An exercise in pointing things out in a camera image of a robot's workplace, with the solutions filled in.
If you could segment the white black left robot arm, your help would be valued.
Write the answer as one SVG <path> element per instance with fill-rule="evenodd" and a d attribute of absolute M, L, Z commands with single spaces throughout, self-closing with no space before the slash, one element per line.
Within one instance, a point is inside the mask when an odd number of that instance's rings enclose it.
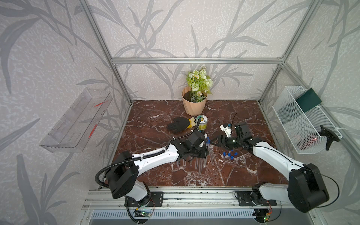
<path fill-rule="evenodd" d="M 115 166 L 106 170 L 105 176 L 114 199 L 129 197 L 136 202 L 148 202 L 151 192 L 138 177 L 163 164 L 185 159 L 206 158 L 209 154 L 207 134 L 194 131 L 183 138 L 172 139 L 160 149 L 141 154 L 125 151 L 114 161 Z"/>

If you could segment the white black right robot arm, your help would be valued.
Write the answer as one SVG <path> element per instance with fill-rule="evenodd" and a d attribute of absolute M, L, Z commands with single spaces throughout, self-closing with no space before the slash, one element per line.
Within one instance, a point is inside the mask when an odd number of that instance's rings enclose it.
<path fill-rule="evenodd" d="M 252 187 L 251 201 L 262 205 L 266 200 L 290 203 L 306 213 L 329 201 L 330 196 L 317 166 L 303 164 L 272 148 L 259 137 L 252 136 L 247 124 L 235 126 L 233 136 L 229 126 L 221 126 L 223 134 L 210 141 L 212 145 L 227 150 L 242 148 L 266 161 L 280 172 L 288 184 L 263 182 Z"/>

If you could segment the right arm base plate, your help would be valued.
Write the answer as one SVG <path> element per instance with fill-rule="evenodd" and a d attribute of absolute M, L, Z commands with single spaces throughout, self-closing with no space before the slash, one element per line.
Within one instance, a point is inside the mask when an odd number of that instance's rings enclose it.
<path fill-rule="evenodd" d="M 275 200 L 265 200 L 262 197 L 257 196 L 253 193 L 253 191 L 235 191 L 234 197 L 237 199 L 239 206 L 277 206 L 277 202 Z"/>

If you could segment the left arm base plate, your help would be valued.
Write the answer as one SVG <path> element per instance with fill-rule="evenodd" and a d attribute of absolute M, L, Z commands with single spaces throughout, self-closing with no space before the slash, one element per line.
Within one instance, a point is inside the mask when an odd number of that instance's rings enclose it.
<path fill-rule="evenodd" d="M 145 207 L 145 206 L 155 206 L 162 207 L 164 200 L 164 192 L 151 192 L 150 195 L 147 195 L 143 200 L 136 201 L 131 197 L 126 197 L 125 206 L 129 207 Z"/>

